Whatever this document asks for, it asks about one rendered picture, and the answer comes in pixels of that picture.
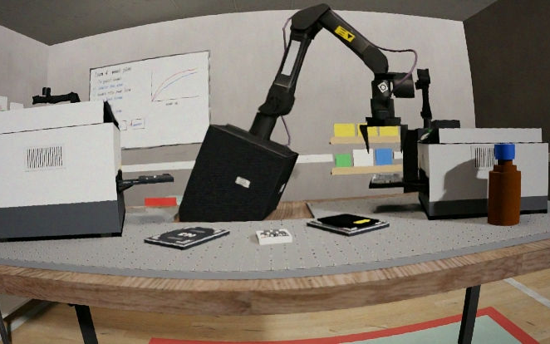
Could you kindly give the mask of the brown bottle with blue cap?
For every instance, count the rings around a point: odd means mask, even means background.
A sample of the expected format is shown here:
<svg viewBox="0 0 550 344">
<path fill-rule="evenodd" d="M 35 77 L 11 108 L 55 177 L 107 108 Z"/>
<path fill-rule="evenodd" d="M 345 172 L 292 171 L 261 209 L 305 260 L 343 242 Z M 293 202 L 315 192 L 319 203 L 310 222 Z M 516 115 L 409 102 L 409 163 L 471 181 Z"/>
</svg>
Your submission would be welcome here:
<svg viewBox="0 0 550 344">
<path fill-rule="evenodd" d="M 521 171 L 513 165 L 515 144 L 494 145 L 498 164 L 489 171 L 488 224 L 512 226 L 519 224 L 521 201 Z"/>
</svg>

